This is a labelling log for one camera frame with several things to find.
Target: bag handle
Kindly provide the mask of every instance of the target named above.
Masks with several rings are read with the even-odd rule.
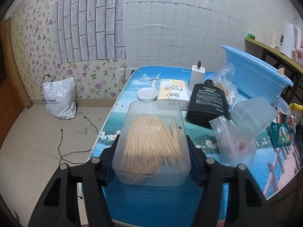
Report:
[[[45,76],[48,76],[48,77],[52,78],[52,81],[51,81],[51,82],[54,82],[54,78],[53,78],[52,76],[50,76],[50,75],[48,75],[48,74],[45,74],[45,75],[43,76],[43,78],[42,78],[42,83],[44,83],[44,77],[45,77]]]

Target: kettle handle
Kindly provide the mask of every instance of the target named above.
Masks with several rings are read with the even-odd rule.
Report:
[[[299,27],[297,27],[295,25],[294,25],[294,33],[297,34],[297,45],[296,45],[296,48],[294,47],[292,49],[292,51],[297,54],[300,52],[300,48],[301,48],[301,30]]]

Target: white kettle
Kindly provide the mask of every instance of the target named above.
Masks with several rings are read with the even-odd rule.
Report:
[[[290,24],[289,22],[283,21],[279,51],[294,60],[296,54],[300,52],[300,47],[301,47],[300,28]]]

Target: silver bolt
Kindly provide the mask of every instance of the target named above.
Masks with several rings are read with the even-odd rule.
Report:
[[[60,165],[60,169],[61,169],[61,170],[65,170],[66,168],[67,168],[67,164],[61,164],[61,165]]]
[[[239,164],[238,167],[239,167],[239,169],[242,170],[242,171],[246,170],[246,165]]]
[[[207,158],[206,162],[209,164],[213,164],[213,163],[215,163],[215,160],[213,158]]]
[[[100,161],[99,157],[94,157],[91,159],[91,162],[93,162],[94,164],[98,163],[99,161]]]

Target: table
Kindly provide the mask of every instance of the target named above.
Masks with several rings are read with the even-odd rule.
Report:
[[[113,144],[122,130],[130,103],[137,100],[136,92],[142,87],[151,87],[152,81],[149,79],[156,78],[159,73],[160,79],[189,81],[191,70],[168,66],[145,66],[137,69],[116,100],[88,159],[99,156],[104,148]],[[211,72],[206,72],[205,79],[210,74]],[[247,98],[249,97],[240,93],[236,102]],[[197,148],[201,148],[208,157],[221,162],[212,130],[186,121],[184,128]],[[298,148],[292,142],[290,147],[274,150],[265,130],[257,137],[256,144],[258,150],[251,172],[264,194],[270,197],[293,178],[294,169],[298,171],[301,168]],[[277,164],[283,165],[285,160],[288,160],[287,168],[283,168],[284,173],[281,173],[281,168]],[[268,163],[273,165],[272,176]],[[177,187],[127,185],[121,183],[116,176],[108,187],[103,188],[103,191],[113,221],[146,227],[184,227],[190,226],[194,218],[202,188],[199,188],[190,176],[183,185]],[[228,185],[225,185],[219,221],[225,218],[227,195]]]
[[[303,74],[303,67],[300,66],[298,63],[296,63],[291,58],[289,58],[288,56],[282,54],[280,51],[278,51],[274,48],[271,48],[270,46],[267,46],[261,42],[258,42],[256,40],[246,37],[245,38],[245,48],[247,48],[246,46],[249,44],[254,44],[254,45],[257,45],[262,48],[262,55],[260,57],[261,60],[265,61],[266,56],[268,55],[277,61],[277,63],[274,65],[275,68],[278,69],[280,67],[280,65],[282,65],[291,71],[291,75],[289,76],[289,78],[291,81],[293,81],[294,86],[293,87],[289,86],[287,88],[285,94],[281,95],[283,97],[283,99],[288,104],[290,104],[293,97],[295,96],[297,88],[299,86],[300,78],[301,78],[301,75]]]

